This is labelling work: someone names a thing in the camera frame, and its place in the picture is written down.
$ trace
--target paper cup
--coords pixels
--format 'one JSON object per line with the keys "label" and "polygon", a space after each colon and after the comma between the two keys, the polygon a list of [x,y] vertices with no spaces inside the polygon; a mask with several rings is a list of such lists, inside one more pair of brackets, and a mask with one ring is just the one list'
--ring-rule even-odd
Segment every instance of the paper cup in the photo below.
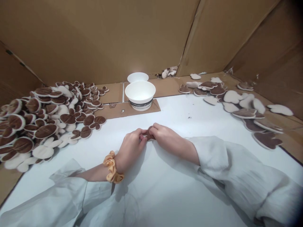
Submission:
{"label": "paper cup", "polygon": [[127,77],[127,81],[130,83],[137,81],[148,81],[148,75],[146,73],[132,73]]}
{"label": "paper cup", "polygon": [[148,81],[137,81],[129,84],[125,89],[125,95],[130,104],[137,111],[146,111],[152,105],[152,98],[156,93],[155,86]]}

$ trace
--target white sleeve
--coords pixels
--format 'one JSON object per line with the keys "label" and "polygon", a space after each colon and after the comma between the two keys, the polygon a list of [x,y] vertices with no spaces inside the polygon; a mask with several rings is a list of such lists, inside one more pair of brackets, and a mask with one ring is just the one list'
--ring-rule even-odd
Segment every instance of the white sleeve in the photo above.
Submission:
{"label": "white sleeve", "polygon": [[72,227],[78,218],[111,195],[109,182],[69,177],[83,172],[75,160],[51,175],[55,185],[2,214],[0,226]]}
{"label": "white sleeve", "polygon": [[226,194],[251,220],[266,217],[290,225],[297,217],[303,190],[286,174],[264,165],[239,144],[215,136],[189,141],[199,156],[199,175],[222,182]]}

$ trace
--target black stripe on cup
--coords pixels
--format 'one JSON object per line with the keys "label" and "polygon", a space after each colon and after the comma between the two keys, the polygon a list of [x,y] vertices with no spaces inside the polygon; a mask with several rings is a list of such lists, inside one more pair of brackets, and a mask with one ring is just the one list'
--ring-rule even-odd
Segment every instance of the black stripe on cup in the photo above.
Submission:
{"label": "black stripe on cup", "polygon": [[149,102],[146,102],[146,103],[142,103],[142,104],[137,104],[137,103],[133,103],[130,101],[130,104],[133,107],[135,107],[136,109],[144,109],[144,108],[148,107],[151,103],[152,103],[152,100],[150,100]]}

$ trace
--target scrunchie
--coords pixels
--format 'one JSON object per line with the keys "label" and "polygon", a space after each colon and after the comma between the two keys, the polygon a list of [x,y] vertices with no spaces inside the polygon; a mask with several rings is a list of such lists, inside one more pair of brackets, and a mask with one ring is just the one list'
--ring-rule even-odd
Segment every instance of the scrunchie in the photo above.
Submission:
{"label": "scrunchie", "polygon": [[120,183],[124,179],[124,174],[117,173],[116,163],[114,160],[115,153],[111,151],[103,161],[103,165],[108,166],[110,173],[106,176],[108,182],[114,182],[116,184]]}

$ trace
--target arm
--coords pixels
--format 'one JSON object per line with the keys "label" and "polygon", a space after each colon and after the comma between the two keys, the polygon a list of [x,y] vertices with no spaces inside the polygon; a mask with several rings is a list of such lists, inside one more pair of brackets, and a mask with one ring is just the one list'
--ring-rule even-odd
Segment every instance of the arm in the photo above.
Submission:
{"label": "arm", "polygon": [[302,188],[281,171],[261,163],[245,147],[217,137],[186,140],[157,123],[150,133],[168,152],[199,165],[198,174],[223,182],[226,194],[251,220],[256,217],[286,225],[297,215]]}
{"label": "arm", "polygon": [[[147,139],[137,129],[125,136],[115,156],[118,173],[126,172],[141,154]],[[0,226],[74,226],[83,214],[111,196],[108,168],[100,164],[84,171],[75,160],[51,175],[55,185],[2,214]]]}

